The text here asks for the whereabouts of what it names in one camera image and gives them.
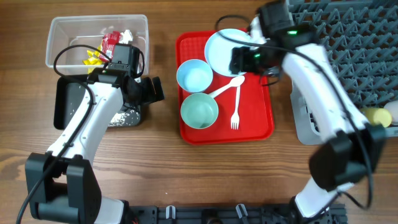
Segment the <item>green bowl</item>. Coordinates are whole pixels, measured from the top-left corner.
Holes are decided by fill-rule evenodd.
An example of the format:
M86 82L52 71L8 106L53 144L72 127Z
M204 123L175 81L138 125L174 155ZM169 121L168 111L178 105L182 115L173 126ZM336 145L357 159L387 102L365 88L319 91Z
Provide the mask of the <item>green bowl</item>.
M218 119L219 108L210 95L194 93L183 100L180 115L187 126L193 129L206 129Z

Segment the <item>yellow snack wrapper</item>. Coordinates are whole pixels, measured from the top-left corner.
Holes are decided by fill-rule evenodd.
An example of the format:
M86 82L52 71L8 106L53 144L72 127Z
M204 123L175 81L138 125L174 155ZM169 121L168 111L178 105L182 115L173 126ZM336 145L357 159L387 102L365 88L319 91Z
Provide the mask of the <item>yellow snack wrapper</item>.
M102 54L100 53L102 51L102 46L98 46L97 50L87 50L87 55L88 58L86 60L83 60L84 65L102 65L105 63L104 60L102 60Z

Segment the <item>red snack wrapper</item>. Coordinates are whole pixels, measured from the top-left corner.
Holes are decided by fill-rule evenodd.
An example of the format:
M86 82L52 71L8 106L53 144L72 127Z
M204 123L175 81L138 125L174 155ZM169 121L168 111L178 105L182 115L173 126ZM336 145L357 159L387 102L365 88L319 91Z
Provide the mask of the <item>red snack wrapper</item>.
M119 43L121 38L121 33L118 31L113 31L112 33L107 33L103 36L101 41L100 51L105 53L107 57L112 58L114 53L114 48L116 44Z

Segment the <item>white napkin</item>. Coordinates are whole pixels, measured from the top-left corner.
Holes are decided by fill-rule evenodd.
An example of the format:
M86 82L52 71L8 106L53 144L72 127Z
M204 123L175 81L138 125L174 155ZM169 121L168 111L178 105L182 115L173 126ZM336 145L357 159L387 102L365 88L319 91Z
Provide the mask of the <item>white napkin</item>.
M121 33L121 37L119 39L120 44L128 44L133 41L133 35L129 29L126 29Z

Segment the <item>white rice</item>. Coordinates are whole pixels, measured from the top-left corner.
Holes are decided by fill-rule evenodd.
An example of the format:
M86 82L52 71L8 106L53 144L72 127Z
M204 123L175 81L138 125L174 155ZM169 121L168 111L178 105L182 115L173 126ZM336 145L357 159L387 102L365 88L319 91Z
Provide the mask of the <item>white rice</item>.
M141 122L141 114L134 110L116 113L108 124L110 128L137 126Z

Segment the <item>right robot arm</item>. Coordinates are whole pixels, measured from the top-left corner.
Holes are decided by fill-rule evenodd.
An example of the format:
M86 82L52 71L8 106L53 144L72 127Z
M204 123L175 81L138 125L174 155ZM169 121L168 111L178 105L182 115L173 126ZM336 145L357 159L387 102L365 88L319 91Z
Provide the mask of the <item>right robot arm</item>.
M355 107L314 28L294 24L282 2L258 8L248 31L251 40L237 41L229 70L265 75L278 65L298 88L320 132L321 146L309 160L310 180L292 197L288 215L290 223L310 223L360 180L367 179L369 190L374 188L386 131Z

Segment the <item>white plastic cup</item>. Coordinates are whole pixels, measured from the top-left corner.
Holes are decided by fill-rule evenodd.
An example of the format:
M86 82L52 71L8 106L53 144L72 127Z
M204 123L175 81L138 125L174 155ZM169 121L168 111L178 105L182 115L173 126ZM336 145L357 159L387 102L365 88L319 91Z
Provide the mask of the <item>white plastic cup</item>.
M388 110L392 116L392 124L398 124L398 101L391 101L385 104L384 109Z

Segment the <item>yellow plastic cup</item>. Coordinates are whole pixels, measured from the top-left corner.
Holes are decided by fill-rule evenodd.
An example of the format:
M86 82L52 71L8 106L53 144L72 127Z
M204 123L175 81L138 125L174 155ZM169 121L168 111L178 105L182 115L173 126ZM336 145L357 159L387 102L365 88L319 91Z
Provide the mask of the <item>yellow plastic cup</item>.
M387 128L392 124L392 115L387 109L362 108L360 111L372 125L381 124L383 127Z

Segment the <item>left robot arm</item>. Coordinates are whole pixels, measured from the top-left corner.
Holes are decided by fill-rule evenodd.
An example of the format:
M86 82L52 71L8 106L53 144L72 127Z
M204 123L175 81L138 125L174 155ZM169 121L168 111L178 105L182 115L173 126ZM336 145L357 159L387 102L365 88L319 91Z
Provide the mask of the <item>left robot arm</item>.
M143 52L116 44L113 56L95 68L85 81L59 73L77 83L85 95L62 135L43 154L32 153L25 162L28 195L25 210L33 218L62 223L138 223L125 200L104 197L93 172L96 150L114 115L122 109L140 110L164 99L158 77L142 78Z

